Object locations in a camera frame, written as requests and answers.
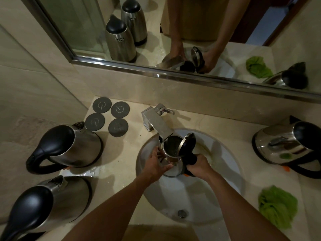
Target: electric kettle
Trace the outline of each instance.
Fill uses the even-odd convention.
[[[321,128],[312,123],[289,116],[257,132],[252,146],[267,163],[289,166],[306,177],[321,179]],[[301,165],[314,161],[318,167],[312,170]]]
[[[35,234],[50,231],[77,219],[89,206],[90,183],[82,177],[57,176],[23,192],[14,203],[0,241],[35,240]]]
[[[115,15],[110,15],[106,25],[106,42],[112,60],[134,63],[137,52],[133,36],[127,25]]]
[[[171,135],[165,140],[159,136],[159,143],[158,148],[161,157],[166,158],[169,163],[174,165],[173,170],[170,171],[175,173],[174,176],[169,176],[168,173],[165,173],[165,176],[176,177],[180,174],[186,174],[194,177],[186,167],[186,165],[194,165],[197,162],[197,156],[192,153],[196,145],[194,133],[188,133],[183,138],[179,135]]]
[[[59,125],[43,135],[26,167],[33,174],[49,174],[67,166],[90,166],[100,158],[103,149],[102,140],[85,128],[85,122]],[[46,159],[54,164],[40,166]]]
[[[135,46],[147,42],[147,27],[144,12],[136,0],[126,0],[121,9],[121,19],[133,35]]]

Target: white sink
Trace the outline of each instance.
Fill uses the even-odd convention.
[[[209,135],[191,129],[175,129],[181,137],[193,132],[196,136],[194,154],[202,153],[211,166],[219,172],[238,192],[242,192],[243,181],[240,170],[233,155],[218,140]],[[136,174],[142,172],[154,146],[159,144],[158,135],[150,138],[140,150],[136,162]],[[162,176],[159,181],[149,186],[145,193],[146,199],[163,215],[181,222],[193,224],[211,224],[221,220],[222,213],[218,201],[210,186],[196,177],[169,178]],[[178,211],[183,210],[187,217],[182,219]]]

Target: green scrubber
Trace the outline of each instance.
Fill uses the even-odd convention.
[[[266,66],[261,56],[252,56],[246,60],[246,69],[259,79],[268,78],[273,75],[271,69]]]
[[[298,200],[273,185],[259,195],[259,211],[278,229],[291,228],[291,221],[298,211]]]

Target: coaster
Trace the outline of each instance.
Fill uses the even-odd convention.
[[[128,130],[128,123],[125,119],[116,118],[110,122],[108,126],[108,132],[111,136],[120,137],[123,136]]]
[[[111,101],[107,97],[100,97],[94,101],[92,108],[97,113],[105,113],[111,108]]]
[[[97,131],[98,129],[101,129],[104,124],[105,117],[100,113],[90,114],[85,121],[85,127],[90,131]]]
[[[116,102],[112,107],[111,107],[111,115],[113,115],[116,118],[123,118],[126,117],[127,114],[129,113],[129,105],[126,102],[119,101]]]

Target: chrome faucet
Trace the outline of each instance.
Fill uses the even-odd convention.
[[[149,107],[142,111],[142,118],[147,130],[152,131],[155,129],[163,140],[174,133],[161,118],[164,112],[175,115],[173,110],[167,109],[163,104],[158,104],[155,108]]]

